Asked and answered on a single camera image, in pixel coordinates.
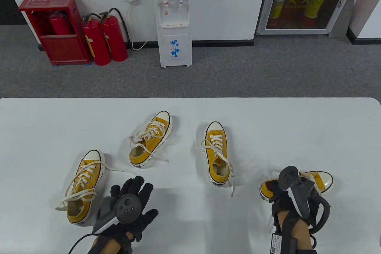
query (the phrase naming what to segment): black glove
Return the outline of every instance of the black glove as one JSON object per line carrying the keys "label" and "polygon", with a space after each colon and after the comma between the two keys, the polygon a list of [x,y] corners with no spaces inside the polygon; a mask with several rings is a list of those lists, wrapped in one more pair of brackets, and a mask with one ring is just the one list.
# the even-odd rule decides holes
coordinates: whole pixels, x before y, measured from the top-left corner
{"label": "black glove", "polygon": [[[126,194],[136,195],[140,199],[142,209],[139,217],[134,222],[129,224],[113,224],[108,229],[103,231],[98,237],[100,244],[101,241],[102,243],[104,243],[109,239],[115,239],[120,244],[121,250],[124,253],[132,253],[131,242],[133,242],[135,239],[137,242],[139,242],[142,239],[142,232],[144,231],[144,229],[146,229],[148,224],[150,224],[158,215],[157,209],[151,209],[147,211],[145,214],[142,214],[143,209],[146,207],[148,199],[154,188],[154,186],[151,183],[146,183],[144,186],[143,184],[144,179],[138,175],[134,179],[129,179],[128,181],[126,181],[121,189],[118,185],[114,185],[111,187],[111,196],[117,199]],[[126,236],[127,232],[131,233],[134,236],[132,240],[129,240]]]}
{"label": "black glove", "polygon": [[[301,182],[305,182],[307,179],[304,177],[301,177],[300,180]],[[280,189],[278,180],[268,181],[266,182],[266,186],[269,191],[274,193],[273,197],[269,200],[269,202],[270,203],[274,202],[272,204],[272,216],[274,217],[274,226],[280,230],[277,214],[281,211],[291,211],[297,214],[297,211],[295,209],[294,203],[292,202],[291,198],[288,196],[288,192]],[[313,199],[313,196],[315,194],[311,194],[309,198],[307,199],[309,204],[309,209],[310,209],[310,215],[307,219],[304,219],[304,221],[308,225],[312,225],[313,227],[316,226],[316,216],[317,216],[317,211],[319,209],[318,202]]]}

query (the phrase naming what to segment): forearm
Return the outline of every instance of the forearm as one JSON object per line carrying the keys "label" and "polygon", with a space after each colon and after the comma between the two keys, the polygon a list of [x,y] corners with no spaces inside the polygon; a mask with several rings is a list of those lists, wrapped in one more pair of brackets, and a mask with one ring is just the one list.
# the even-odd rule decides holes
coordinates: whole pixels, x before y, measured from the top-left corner
{"label": "forearm", "polygon": [[[129,233],[129,232],[127,232],[126,235],[127,235],[128,239],[130,239],[130,240],[132,240],[134,238],[134,236],[131,233]],[[98,238],[96,238],[94,240],[94,243],[93,243],[93,245],[91,247],[94,247],[94,245],[97,242],[97,240],[98,240]],[[119,252],[119,250],[120,250],[119,243],[115,239],[110,239],[107,242],[105,248],[103,248],[103,250],[99,254],[117,254]]]}
{"label": "forearm", "polygon": [[[280,228],[282,229],[283,221],[287,216],[288,211],[282,211],[278,213],[278,220]],[[308,225],[304,220],[299,220],[291,234],[292,237],[298,240],[298,249],[300,250],[312,250],[311,239],[309,235]]]}

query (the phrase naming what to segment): white table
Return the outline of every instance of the white table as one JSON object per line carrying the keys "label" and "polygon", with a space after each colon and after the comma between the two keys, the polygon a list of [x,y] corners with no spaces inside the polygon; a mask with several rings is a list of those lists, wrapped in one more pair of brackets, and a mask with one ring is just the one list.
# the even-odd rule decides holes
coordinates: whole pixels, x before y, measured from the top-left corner
{"label": "white table", "polygon": [[[131,167],[126,138],[161,110],[174,125],[157,154],[170,163]],[[233,198],[210,183],[199,151],[213,120],[225,127],[238,172]],[[334,176],[325,195],[331,216],[316,235],[319,254],[380,251],[381,108],[374,99],[1,99],[0,253],[66,254],[91,232],[53,208],[93,148],[155,186],[146,209],[159,216],[134,254],[269,253],[271,207],[258,188],[271,168],[288,165]],[[106,174],[97,203],[129,178]],[[73,253],[86,253],[92,242]]]}

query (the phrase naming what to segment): white rubber toe cap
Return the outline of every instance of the white rubber toe cap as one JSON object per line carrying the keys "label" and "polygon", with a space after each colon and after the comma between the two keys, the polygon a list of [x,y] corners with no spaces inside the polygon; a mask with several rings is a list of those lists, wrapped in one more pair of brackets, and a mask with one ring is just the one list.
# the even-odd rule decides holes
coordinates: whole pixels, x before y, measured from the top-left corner
{"label": "white rubber toe cap", "polygon": [[97,150],[89,151],[82,160],[101,160],[101,155]]}
{"label": "white rubber toe cap", "polygon": [[209,125],[207,131],[223,131],[222,125],[219,122],[213,122]]}
{"label": "white rubber toe cap", "polygon": [[328,190],[333,184],[333,177],[328,172],[317,172],[324,183],[325,190]]}
{"label": "white rubber toe cap", "polygon": [[158,117],[158,118],[160,118],[160,119],[163,119],[163,120],[165,120],[165,121],[167,121],[167,122],[170,121],[170,115],[169,115],[169,113],[168,113],[167,111],[161,111],[161,112],[159,112],[159,114],[157,114],[155,117]]}

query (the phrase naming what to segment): sneaker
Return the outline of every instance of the sneaker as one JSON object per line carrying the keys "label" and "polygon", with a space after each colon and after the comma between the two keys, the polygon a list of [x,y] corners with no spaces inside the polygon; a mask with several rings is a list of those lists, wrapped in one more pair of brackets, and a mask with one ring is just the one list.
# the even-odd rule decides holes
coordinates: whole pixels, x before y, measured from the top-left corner
{"label": "sneaker", "polygon": [[112,171],[121,171],[108,167],[104,154],[98,150],[89,151],[81,160],[75,177],[65,192],[65,198],[56,210],[66,211],[71,224],[82,224],[90,217],[95,189],[102,178],[105,167]]}
{"label": "sneaker", "polygon": [[234,168],[232,163],[227,160],[226,134],[219,122],[212,122],[206,128],[201,146],[208,162],[209,179],[218,186],[229,182],[233,195]]}
{"label": "sneaker", "polygon": [[145,166],[168,138],[172,124],[172,116],[167,111],[161,111],[151,122],[145,124],[136,136],[131,136],[130,144],[135,145],[129,153],[130,163],[135,167]]}
{"label": "sneaker", "polygon": [[[331,186],[333,185],[333,177],[328,172],[321,172],[321,171],[313,171],[313,172],[306,172],[300,173],[301,177],[305,177],[315,183],[315,189],[316,191],[321,195],[322,193],[325,193],[328,191]],[[274,180],[267,180],[264,183],[262,183],[260,187],[260,194],[263,200],[269,201],[270,198],[273,197],[272,191],[268,189],[268,186],[266,183],[271,182]]]}

